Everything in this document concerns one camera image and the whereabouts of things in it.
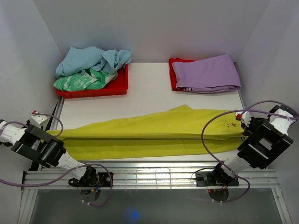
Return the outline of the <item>yellow-green trousers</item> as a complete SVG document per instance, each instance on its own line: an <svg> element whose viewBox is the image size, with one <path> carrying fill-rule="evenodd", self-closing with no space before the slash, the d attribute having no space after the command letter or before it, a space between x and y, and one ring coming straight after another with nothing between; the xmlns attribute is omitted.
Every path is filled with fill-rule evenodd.
<svg viewBox="0 0 299 224"><path fill-rule="evenodd" d="M114 119L86 126L51 130L76 160L125 159L222 153L236 150L243 129L224 110L192 109Z"/></svg>

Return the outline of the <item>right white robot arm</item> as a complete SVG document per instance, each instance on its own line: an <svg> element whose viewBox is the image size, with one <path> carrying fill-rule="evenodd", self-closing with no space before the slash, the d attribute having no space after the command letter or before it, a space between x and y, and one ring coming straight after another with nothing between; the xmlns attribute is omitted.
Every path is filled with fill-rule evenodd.
<svg viewBox="0 0 299 224"><path fill-rule="evenodd" d="M264 169L276 160L291 144L288 129L299 115L287 106L275 106L268 118L255 118L249 112L237 112L243 135L247 138L237 148L238 153L224 164L218 163L211 172L216 185L230 185L236 175L247 168Z"/></svg>

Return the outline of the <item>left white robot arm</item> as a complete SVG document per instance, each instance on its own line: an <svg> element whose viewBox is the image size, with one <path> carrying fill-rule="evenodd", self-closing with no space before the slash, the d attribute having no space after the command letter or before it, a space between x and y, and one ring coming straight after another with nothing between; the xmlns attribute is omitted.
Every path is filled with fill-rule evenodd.
<svg viewBox="0 0 299 224"><path fill-rule="evenodd" d="M0 143L44 167L67 171L73 187L93 187L100 181L95 168L72 158L61 140L35 125L21 128L1 120Z"/></svg>

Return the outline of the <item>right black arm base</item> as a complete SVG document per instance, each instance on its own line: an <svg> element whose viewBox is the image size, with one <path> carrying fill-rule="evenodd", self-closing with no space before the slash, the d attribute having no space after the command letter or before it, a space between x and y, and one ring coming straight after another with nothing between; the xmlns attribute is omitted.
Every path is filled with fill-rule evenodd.
<svg viewBox="0 0 299 224"><path fill-rule="evenodd" d="M206 171L202 168L192 173L191 179L196 182L197 187L208 187L209 196L214 201L225 202L229 197L229 187L239 186L237 178L229 177L228 179L217 175L213 171Z"/></svg>

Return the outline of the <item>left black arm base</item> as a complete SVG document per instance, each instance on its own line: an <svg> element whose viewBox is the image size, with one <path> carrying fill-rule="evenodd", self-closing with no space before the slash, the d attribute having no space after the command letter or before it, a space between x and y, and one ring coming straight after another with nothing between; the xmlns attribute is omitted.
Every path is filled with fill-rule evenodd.
<svg viewBox="0 0 299 224"><path fill-rule="evenodd" d="M102 188L110 188L113 183L113 173L110 176L107 172L97 172L96 170L86 170L85 174L78 180L71 178L68 184L75 188L88 188L80 191L81 198L89 202L99 199Z"/></svg>

